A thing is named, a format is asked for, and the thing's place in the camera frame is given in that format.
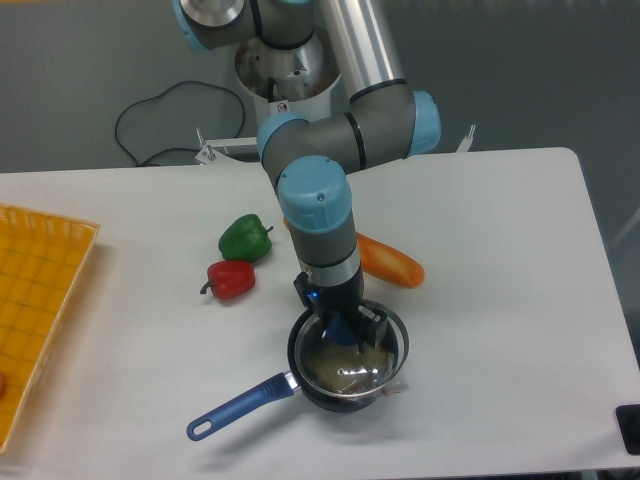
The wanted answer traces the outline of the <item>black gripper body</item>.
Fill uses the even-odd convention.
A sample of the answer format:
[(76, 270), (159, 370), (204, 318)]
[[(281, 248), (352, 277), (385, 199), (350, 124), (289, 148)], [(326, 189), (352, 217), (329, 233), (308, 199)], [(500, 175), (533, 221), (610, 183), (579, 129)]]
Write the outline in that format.
[(346, 282), (330, 287), (309, 281), (305, 272), (293, 282), (303, 305), (320, 317), (328, 340), (358, 340), (360, 319), (358, 307), (363, 301), (364, 279), (362, 270)]

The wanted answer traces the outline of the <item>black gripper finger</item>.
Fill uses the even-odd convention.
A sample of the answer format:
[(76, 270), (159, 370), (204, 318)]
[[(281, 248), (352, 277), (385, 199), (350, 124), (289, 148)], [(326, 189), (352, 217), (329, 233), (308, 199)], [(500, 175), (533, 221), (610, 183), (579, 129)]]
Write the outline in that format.
[(388, 312), (379, 305), (359, 305), (358, 318), (358, 348), (377, 348), (386, 336)]

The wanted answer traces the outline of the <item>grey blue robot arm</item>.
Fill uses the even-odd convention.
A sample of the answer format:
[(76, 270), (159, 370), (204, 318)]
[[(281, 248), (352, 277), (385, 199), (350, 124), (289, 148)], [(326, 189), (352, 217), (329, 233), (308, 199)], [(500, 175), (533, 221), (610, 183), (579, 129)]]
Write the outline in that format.
[(361, 347), (386, 331), (381, 318), (359, 312), (361, 250), (347, 175), (423, 154), (440, 140), (432, 97), (404, 77), (382, 5), (377, 1), (178, 1), (184, 35), (211, 50), (256, 40), (275, 51), (297, 51), (314, 35), (321, 13), (349, 110), (310, 121), (283, 112), (259, 128), (260, 160), (290, 227), (301, 266), (296, 286), (322, 318), (341, 316)]

